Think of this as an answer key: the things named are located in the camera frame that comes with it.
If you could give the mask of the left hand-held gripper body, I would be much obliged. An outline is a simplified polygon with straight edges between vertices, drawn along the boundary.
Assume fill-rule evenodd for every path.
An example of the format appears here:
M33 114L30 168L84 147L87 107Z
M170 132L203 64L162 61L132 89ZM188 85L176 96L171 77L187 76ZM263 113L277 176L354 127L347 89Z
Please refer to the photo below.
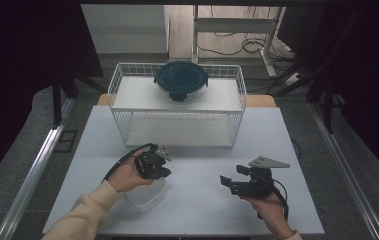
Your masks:
M139 176L142 178L160 178L159 170L166 168L166 162L171 160L166 147L149 143L140 146L139 150L142 153L134 159Z

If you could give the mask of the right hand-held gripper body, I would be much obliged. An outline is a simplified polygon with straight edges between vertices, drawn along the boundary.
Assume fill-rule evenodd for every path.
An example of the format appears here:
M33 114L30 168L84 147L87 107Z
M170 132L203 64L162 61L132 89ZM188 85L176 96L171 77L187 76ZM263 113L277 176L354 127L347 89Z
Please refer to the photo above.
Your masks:
M285 195L282 195L278 188L275 187L275 180L272 177L272 168L289 168L288 163L283 163L264 156L258 156L251 160L246 166L250 169L248 182L232 181L230 187L233 195L242 197L250 197L256 199L264 199L275 193L280 200L287 199L287 191L283 187Z

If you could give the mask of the white square bowl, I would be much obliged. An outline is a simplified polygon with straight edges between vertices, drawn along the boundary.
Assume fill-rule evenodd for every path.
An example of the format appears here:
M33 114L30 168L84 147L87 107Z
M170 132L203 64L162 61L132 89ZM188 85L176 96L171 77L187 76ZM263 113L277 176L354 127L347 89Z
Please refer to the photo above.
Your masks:
M155 180L151 185L138 186L124 194L125 198L139 211L146 212L158 204L166 195L165 178Z

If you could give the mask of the white wire shelf rack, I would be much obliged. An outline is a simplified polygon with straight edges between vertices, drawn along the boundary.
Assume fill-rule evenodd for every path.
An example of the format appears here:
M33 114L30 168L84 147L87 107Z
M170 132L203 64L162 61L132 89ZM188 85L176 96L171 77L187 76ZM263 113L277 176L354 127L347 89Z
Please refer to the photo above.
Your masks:
M231 148L247 94L238 65L200 66L206 82L185 98L170 96L155 77L158 63L120 63L108 89L108 104L124 143Z

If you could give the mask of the round container dark blue lid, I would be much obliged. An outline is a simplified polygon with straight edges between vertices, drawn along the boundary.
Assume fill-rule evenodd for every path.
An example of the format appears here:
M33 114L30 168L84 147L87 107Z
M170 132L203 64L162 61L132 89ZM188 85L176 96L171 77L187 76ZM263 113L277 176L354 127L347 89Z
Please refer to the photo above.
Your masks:
M199 65L186 61L169 62L160 67L154 83L168 100L177 104L196 101L203 88L208 86L209 76Z

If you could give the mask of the person's left hand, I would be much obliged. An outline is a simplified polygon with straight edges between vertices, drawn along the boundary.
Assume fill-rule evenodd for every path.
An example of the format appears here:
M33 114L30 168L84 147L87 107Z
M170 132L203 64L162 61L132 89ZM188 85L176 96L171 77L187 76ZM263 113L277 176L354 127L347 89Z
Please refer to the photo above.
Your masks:
M143 179L139 176L134 159L142 153L141 150L132 154L126 159L108 178L109 184L118 193L127 192L135 187L142 185L150 185L153 183L152 179Z

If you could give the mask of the person's right hand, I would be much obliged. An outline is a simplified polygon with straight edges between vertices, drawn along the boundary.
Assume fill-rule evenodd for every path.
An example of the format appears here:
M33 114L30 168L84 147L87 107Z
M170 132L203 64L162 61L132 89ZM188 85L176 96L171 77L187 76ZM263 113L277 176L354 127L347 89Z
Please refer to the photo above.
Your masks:
M280 199L274 193L265 199L243 197L243 200L249 202L263 218L267 229L276 240L289 239L295 234L284 217Z

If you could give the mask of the white power strip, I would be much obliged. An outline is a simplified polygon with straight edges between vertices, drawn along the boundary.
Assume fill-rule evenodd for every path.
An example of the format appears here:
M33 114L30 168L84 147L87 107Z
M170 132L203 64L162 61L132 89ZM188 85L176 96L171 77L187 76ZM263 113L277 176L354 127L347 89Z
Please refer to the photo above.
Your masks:
M289 86L289 85L291 85L291 84L297 82L301 77L302 77L302 75L301 75L300 73L296 72L296 73L292 74L292 75L291 75L291 76L290 76L290 77L284 82L284 84L285 84L286 86Z

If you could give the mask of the black stand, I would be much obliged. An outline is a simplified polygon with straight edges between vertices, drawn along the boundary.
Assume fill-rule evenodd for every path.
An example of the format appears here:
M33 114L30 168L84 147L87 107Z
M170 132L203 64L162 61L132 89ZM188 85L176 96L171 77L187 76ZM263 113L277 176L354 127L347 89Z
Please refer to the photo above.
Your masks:
M297 73L301 74L301 77L298 80L289 86L275 90L277 86L285 83L292 75ZM334 81L329 69L325 65L317 68L314 71L308 72L302 68L302 65L300 63L295 63L288 70L276 78L275 82L267 88L266 94L273 97L284 96L308 83L311 83L311 86L306 93L306 99L308 102L318 102L321 97L324 97L322 120L325 128L330 134L332 134Z
M79 73L78 71L71 69L68 71L57 72L52 77L52 99L53 99L53 128L57 129L60 123L64 119L61 105L61 91L64 91L68 99L76 99L79 96L79 90L74 80L77 79L89 87L99 91L100 93L106 93L107 89L90 79L88 76Z

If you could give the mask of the white cabinet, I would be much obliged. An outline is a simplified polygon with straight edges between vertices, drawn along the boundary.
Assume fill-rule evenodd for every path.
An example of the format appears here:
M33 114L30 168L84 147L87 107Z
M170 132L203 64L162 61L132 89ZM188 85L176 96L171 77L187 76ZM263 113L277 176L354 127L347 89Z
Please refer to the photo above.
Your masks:
M165 54L169 15L164 5L82 4L98 54Z

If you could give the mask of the black floor bracket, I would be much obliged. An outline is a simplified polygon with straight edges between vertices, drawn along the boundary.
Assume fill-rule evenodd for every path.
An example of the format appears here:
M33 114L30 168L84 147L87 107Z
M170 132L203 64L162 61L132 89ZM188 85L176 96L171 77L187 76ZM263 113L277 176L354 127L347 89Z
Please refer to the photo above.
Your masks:
M74 146L77 133L77 130L63 131L60 135L59 140L56 143L54 151L56 153L70 153Z

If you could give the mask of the silver metal rail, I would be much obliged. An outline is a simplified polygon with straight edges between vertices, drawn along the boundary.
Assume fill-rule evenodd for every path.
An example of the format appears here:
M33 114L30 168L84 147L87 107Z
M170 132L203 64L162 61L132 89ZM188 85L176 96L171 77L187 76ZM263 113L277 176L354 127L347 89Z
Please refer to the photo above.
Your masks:
M33 164L24 179L14 201L0 225L0 240L11 240L42 177L42 174L58 142L64 125L75 104L74 99L67 98L60 109L60 121L49 130Z
M313 103L309 103L308 106L371 237L379 240L379 217L349 166L334 134L326 128L320 108Z

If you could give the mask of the white metal desk frame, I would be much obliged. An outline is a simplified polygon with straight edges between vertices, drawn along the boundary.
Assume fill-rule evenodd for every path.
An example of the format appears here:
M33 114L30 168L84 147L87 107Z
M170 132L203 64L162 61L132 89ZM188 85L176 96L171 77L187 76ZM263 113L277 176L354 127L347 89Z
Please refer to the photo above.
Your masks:
M256 33L265 34L265 44L260 50L260 55L270 78L276 78L277 74L270 58L270 49L283 8L278 7L272 18L213 18L199 17L199 6L193 6L193 41L191 49L191 61L198 62L198 34L199 33Z

